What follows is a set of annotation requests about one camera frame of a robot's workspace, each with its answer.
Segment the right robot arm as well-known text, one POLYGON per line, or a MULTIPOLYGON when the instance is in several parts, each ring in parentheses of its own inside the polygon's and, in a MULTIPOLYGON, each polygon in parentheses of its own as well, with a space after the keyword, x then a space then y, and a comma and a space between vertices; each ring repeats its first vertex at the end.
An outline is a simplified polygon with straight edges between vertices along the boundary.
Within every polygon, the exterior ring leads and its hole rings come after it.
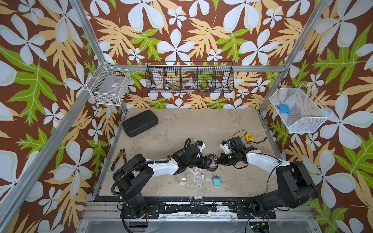
POLYGON ((243 162, 261 168, 277 180, 277 190, 253 197, 249 207, 251 215, 264 215, 280 207, 295 209, 318 197, 316 185, 302 162, 281 160, 254 147, 220 145, 220 148, 223 150, 218 159, 220 165, 235 166, 243 162))

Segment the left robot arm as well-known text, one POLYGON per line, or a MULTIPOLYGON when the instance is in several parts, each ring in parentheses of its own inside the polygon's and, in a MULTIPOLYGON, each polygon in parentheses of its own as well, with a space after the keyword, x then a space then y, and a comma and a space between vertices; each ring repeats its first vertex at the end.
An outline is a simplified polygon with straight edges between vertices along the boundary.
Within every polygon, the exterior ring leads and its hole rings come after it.
POLYGON ((150 160, 137 154, 119 168, 113 175, 110 192, 124 202, 121 217, 129 214, 133 218, 142 218, 146 215, 148 205, 141 191, 152 177, 178 175, 187 168, 207 169, 211 160, 202 156, 202 149, 198 145, 185 146, 164 160, 150 160))

